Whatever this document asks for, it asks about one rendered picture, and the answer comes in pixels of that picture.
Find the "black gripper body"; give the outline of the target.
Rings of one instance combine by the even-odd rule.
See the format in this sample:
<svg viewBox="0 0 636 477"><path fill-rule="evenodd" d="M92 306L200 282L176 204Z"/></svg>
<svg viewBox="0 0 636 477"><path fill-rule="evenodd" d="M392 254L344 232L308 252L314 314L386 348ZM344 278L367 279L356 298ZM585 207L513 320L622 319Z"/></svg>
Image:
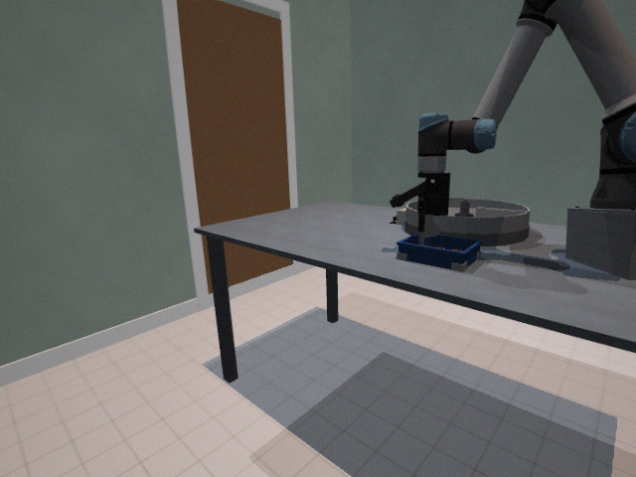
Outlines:
<svg viewBox="0 0 636 477"><path fill-rule="evenodd" d="M450 175L445 174L450 173L418 173L419 178L426 178L429 189L418 195L417 212L419 203L423 203L423 210L427 215L448 216ZM430 180L435 183L431 184Z"/></svg>

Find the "blue open crate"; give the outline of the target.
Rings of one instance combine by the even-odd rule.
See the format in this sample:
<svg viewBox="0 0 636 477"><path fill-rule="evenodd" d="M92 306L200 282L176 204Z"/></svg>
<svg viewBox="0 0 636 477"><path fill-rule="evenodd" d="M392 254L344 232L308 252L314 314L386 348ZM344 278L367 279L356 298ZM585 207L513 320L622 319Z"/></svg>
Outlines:
<svg viewBox="0 0 636 477"><path fill-rule="evenodd" d="M428 246L419 245L418 233L398 241L397 259L464 272L481 257L481 241L478 239L439 235L425 238L424 244Z"/></svg>

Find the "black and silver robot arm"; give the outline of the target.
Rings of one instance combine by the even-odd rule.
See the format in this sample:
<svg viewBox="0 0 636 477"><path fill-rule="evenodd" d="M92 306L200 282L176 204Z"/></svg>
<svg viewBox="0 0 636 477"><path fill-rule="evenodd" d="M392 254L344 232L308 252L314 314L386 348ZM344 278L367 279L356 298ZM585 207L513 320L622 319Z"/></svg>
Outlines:
<svg viewBox="0 0 636 477"><path fill-rule="evenodd" d="M605 108L590 207L636 210L636 59L602 0L525 0L518 29L473 120L451 121L446 113L420 117L419 173L443 173L446 150L478 154L495 147L501 120L557 24Z"/></svg>

